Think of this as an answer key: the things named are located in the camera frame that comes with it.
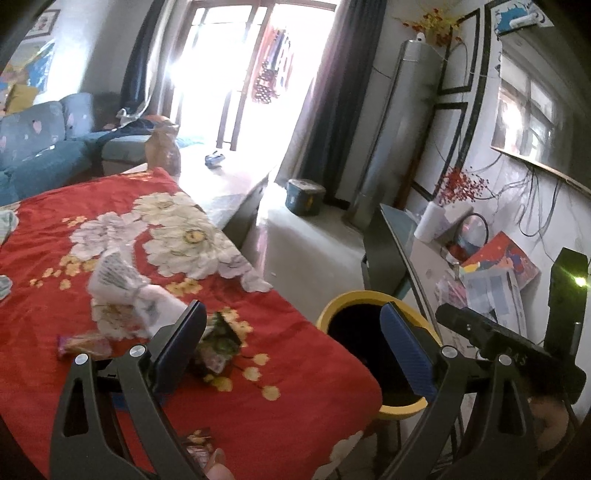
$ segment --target snack wrapper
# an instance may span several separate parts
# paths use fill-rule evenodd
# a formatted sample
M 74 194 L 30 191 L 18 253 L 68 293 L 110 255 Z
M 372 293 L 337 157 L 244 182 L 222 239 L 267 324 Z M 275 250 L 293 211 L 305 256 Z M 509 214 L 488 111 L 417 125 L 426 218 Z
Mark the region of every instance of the snack wrapper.
M 57 337 L 57 357 L 59 360 L 70 356 L 86 353 L 93 360 L 109 358 L 113 350 L 109 341 L 100 333 L 90 332 L 74 336 Z

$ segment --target doorway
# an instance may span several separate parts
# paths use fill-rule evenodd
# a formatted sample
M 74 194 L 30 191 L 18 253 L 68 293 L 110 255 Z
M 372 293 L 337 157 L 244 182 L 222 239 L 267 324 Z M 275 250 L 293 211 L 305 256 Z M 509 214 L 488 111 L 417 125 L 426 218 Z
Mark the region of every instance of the doorway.
M 171 118 L 205 151 L 278 164 L 317 73 L 337 0 L 194 1 Z

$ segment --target yellow pillow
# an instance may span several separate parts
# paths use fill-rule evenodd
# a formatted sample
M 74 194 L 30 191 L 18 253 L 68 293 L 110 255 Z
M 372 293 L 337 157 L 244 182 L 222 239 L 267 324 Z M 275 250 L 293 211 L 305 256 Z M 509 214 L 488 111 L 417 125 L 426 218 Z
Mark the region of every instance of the yellow pillow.
M 32 107 L 38 93 L 37 87 L 16 84 L 8 94 L 6 114 L 12 115 Z

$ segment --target book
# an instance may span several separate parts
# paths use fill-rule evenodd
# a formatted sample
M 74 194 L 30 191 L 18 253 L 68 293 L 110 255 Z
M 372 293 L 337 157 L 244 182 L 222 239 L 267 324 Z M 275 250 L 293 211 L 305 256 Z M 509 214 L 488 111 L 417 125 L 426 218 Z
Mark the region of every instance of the book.
M 505 232 L 499 232 L 478 252 L 466 260 L 460 269 L 461 274 L 489 268 L 510 268 L 520 290 L 540 273 L 525 252 L 509 238 Z

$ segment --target door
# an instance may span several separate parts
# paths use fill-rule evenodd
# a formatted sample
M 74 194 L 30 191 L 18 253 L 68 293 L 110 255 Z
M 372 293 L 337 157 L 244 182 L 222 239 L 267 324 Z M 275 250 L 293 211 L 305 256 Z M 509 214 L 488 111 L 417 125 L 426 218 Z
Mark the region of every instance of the door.
M 262 7 L 258 0 L 201 0 L 193 6 L 172 74 L 171 118 L 181 131 L 199 132 L 217 148 L 236 150 L 256 53 L 273 6 Z

